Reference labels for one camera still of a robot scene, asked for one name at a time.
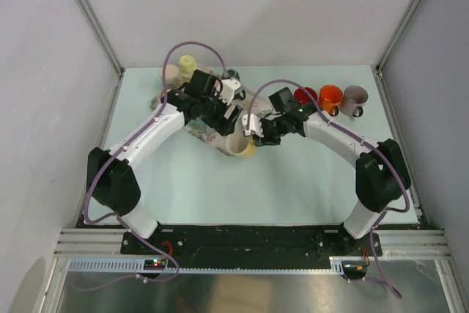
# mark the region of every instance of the white table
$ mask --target white table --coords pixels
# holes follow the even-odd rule
[[[337,120],[356,132],[381,141],[391,132],[366,65],[235,67],[251,90],[288,78],[318,93],[325,84],[344,90],[357,84],[369,93],[364,114]],[[125,71],[106,146],[117,143],[150,114],[149,102],[162,89],[159,68]],[[277,84],[262,94],[284,87]],[[181,130],[165,141],[136,170],[144,203],[166,224],[338,224],[357,201],[355,170],[321,144],[299,135],[286,136],[281,146],[261,147],[249,159],[230,158]],[[394,207],[404,207],[401,197]],[[90,216],[108,209],[94,199]],[[405,214],[389,213],[384,224],[416,223],[413,207]],[[109,219],[104,224],[116,224]]]

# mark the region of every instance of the black mug handle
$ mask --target black mug handle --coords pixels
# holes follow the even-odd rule
[[[334,112],[332,113],[332,116],[333,116],[333,117],[336,117],[337,115],[339,115],[339,107],[338,107],[338,106],[334,106]]]
[[[357,114],[353,114],[354,117],[361,117],[363,115],[363,108],[361,106],[358,106],[357,107],[357,110],[358,110],[358,113]]]

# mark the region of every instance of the orange mug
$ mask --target orange mug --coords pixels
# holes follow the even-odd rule
[[[320,91],[320,107],[332,117],[339,114],[339,106],[342,102],[344,93],[337,86],[328,84],[321,88]]]

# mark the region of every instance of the mug handle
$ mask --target mug handle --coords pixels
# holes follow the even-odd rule
[[[354,117],[361,117],[363,115],[363,108],[361,106],[357,106],[358,113],[353,113]]]
[[[338,106],[334,106],[333,107],[333,113],[331,114],[332,117],[336,117],[337,115],[339,115],[339,107]]]

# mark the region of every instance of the gray mug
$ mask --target gray mug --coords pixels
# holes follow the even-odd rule
[[[363,87],[348,86],[344,91],[340,111],[349,117],[361,117],[367,100],[368,92]]]

